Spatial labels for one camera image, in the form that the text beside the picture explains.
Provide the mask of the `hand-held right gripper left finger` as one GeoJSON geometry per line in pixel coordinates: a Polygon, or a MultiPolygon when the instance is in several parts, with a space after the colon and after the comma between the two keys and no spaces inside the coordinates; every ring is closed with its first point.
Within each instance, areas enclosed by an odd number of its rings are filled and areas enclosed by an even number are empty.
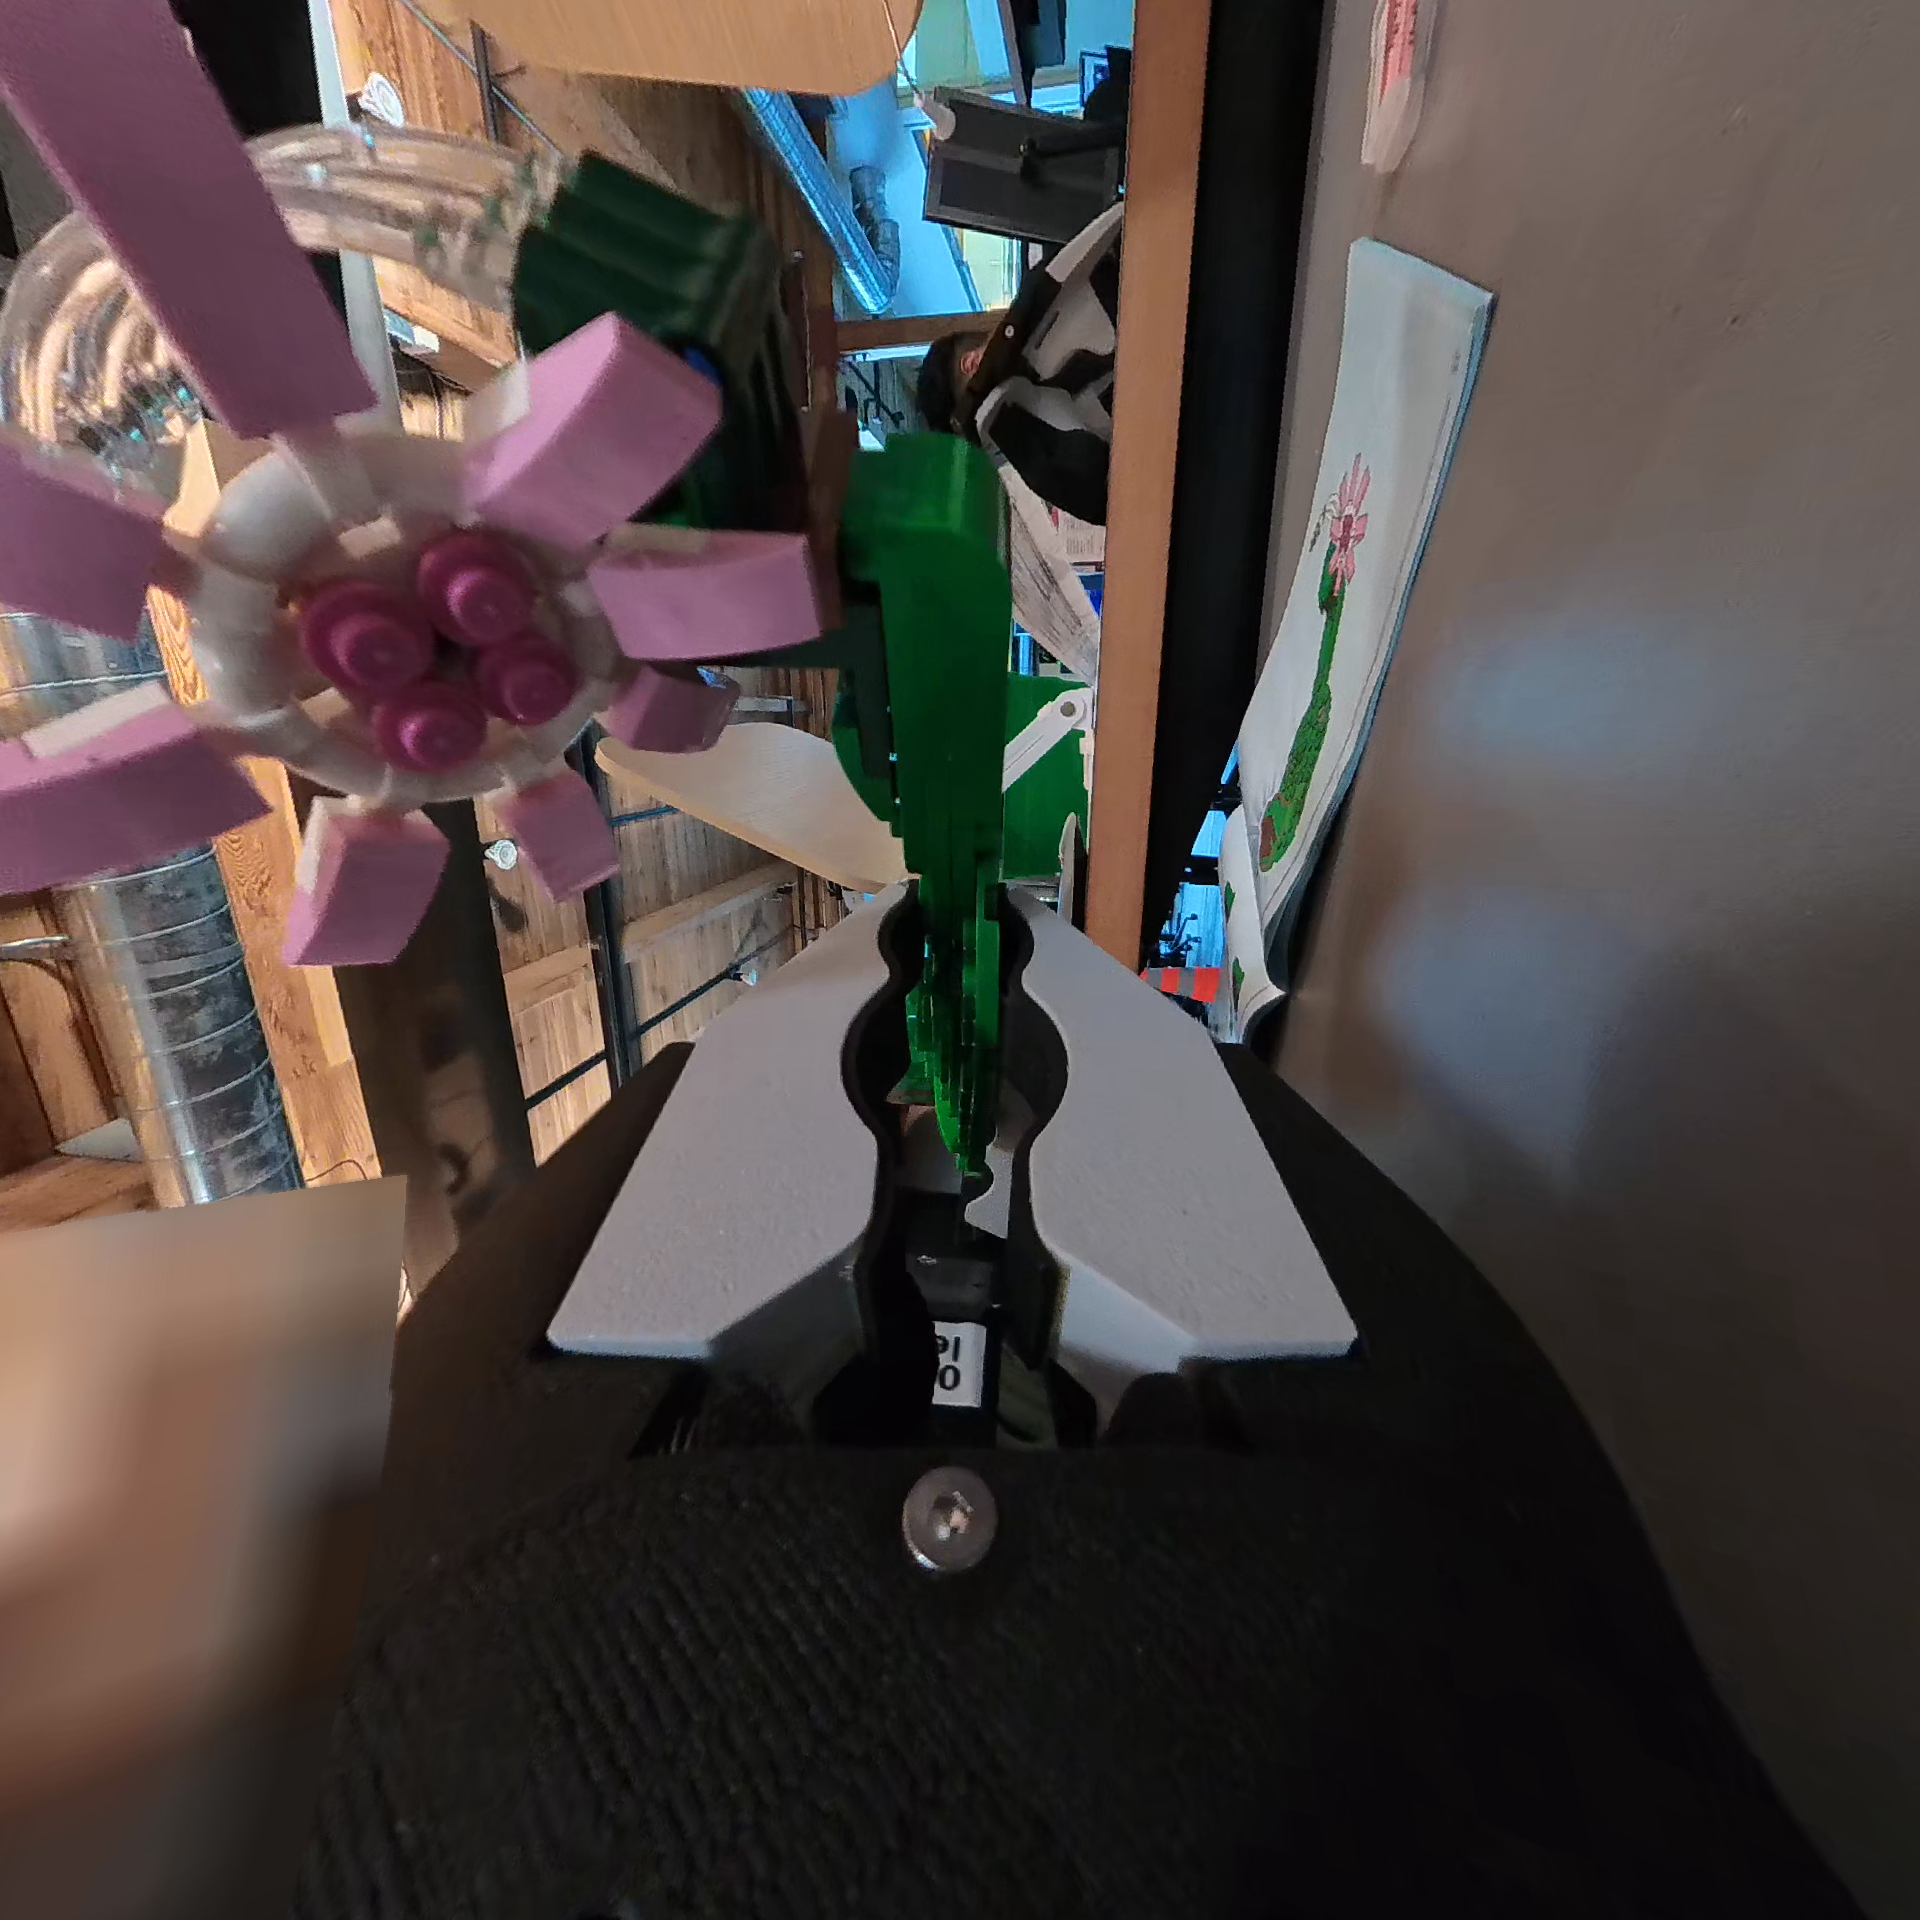
{"type": "Polygon", "coordinates": [[[548,1326],[572,1358],[772,1385],[797,1414],[852,1361],[921,1389],[921,1311],[887,1274],[889,1182],[857,1031],[901,979],[878,897],[709,1022],[548,1326]]]}

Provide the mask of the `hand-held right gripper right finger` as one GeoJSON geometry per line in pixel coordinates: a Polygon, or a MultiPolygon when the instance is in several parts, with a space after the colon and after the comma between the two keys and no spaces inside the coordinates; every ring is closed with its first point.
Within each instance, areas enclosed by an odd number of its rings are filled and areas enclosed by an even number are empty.
{"type": "Polygon", "coordinates": [[[1062,1048],[1028,1207],[1062,1275],[1050,1357],[1108,1423],[1148,1377],[1333,1361],[1357,1328],[1208,1031],[1017,897],[1024,997],[1062,1048]]]}

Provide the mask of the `green lego stem plate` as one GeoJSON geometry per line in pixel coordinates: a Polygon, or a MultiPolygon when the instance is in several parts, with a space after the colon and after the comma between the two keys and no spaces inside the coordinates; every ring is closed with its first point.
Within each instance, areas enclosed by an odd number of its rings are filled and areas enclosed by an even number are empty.
{"type": "Polygon", "coordinates": [[[1000,1090],[1000,762],[1013,639],[1006,499],[967,440],[901,433],[855,455],[845,587],[878,608],[889,776],[855,776],[916,882],[921,974],[904,1000],[909,1094],[965,1182],[983,1182],[1000,1090]]]}

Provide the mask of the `pink lego flower model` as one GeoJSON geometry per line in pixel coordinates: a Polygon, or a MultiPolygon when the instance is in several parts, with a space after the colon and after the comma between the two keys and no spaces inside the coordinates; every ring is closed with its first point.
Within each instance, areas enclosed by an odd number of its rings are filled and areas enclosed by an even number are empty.
{"type": "Polygon", "coordinates": [[[242,139],[166,6],[4,6],[4,107],[70,216],[4,297],[4,611],[200,695],[4,738],[4,895],[127,873],[324,790],[284,957],[391,963],[490,801],[550,897],[617,872],[590,722],[713,750],[730,661],[823,639],[780,263],[604,155],[394,129],[242,139]]]}

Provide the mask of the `lego instruction booklet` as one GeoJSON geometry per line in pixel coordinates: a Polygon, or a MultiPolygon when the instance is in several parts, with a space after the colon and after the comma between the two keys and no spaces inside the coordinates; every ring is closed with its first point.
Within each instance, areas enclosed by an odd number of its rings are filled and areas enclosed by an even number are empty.
{"type": "Polygon", "coordinates": [[[1288,992],[1288,947],[1396,654],[1494,297],[1374,238],[1351,246],[1317,503],[1252,699],[1218,853],[1238,1039],[1288,992]]]}

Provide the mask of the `white round tabletop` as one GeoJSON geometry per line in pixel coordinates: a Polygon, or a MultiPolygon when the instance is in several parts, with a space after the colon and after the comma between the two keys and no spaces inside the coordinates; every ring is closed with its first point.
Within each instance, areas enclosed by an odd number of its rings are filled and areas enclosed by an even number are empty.
{"type": "Polygon", "coordinates": [[[703,753],[647,753],[601,738],[610,777],[804,873],[874,897],[909,875],[901,841],[857,795],[829,741],[796,727],[726,727],[703,753]]]}

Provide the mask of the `pale blurred panel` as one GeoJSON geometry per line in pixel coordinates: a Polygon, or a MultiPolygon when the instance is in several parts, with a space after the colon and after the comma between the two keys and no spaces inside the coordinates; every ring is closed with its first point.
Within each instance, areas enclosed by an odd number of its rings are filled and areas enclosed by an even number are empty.
{"type": "Polygon", "coordinates": [[[4,1817],[328,1682],[405,1203],[372,1179],[4,1237],[4,1817]]]}

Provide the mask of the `black monitor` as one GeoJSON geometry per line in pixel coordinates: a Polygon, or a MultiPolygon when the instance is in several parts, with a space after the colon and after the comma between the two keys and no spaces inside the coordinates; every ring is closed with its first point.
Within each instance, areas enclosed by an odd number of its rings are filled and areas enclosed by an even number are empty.
{"type": "Polygon", "coordinates": [[[1034,112],[961,88],[922,99],[922,216],[1061,247],[1120,201],[1125,119],[1034,112]]]}

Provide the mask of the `white pink packet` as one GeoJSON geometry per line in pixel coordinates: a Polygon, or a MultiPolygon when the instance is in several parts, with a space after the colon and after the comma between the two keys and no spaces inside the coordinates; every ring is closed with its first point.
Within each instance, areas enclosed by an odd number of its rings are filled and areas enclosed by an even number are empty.
{"type": "Polygon", "coordinates": [[[1423,118],[1432,40],[1442,3],[1377,3],[1366,45],[1360,165],[1391,176],[1423,118]]]}

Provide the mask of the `wooden round tabletop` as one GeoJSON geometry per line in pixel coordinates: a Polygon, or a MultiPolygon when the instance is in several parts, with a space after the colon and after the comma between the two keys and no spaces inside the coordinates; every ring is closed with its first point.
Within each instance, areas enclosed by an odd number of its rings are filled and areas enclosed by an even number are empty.
{"type": "Polygon", "coordinates": [[[921,3],[428,3],[559,73],[852,97],[895,73],[921,3]]]}

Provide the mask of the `wide silver duct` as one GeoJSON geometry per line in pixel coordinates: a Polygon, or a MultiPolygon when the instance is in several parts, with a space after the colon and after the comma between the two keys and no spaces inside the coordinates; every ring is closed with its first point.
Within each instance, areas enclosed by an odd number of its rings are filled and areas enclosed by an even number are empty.
{"type": "Polygon", "coordinates": [[[154,1201],[302,1190],[212,847],[57,889],[52,914],[154,1201]]]}

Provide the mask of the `thin silver duct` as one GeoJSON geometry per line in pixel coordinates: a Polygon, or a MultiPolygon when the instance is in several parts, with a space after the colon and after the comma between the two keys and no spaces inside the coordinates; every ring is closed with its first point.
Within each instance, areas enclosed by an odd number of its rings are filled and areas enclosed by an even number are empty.
{"type": "Polygon", "coordinates": [[[741,88],[735,111],[823,234],[855,311],[866,320],[887,318],[898,296],[902,241],[887,203],[885,173],[858,165],[841,179],[786,93],[741,88]]]}

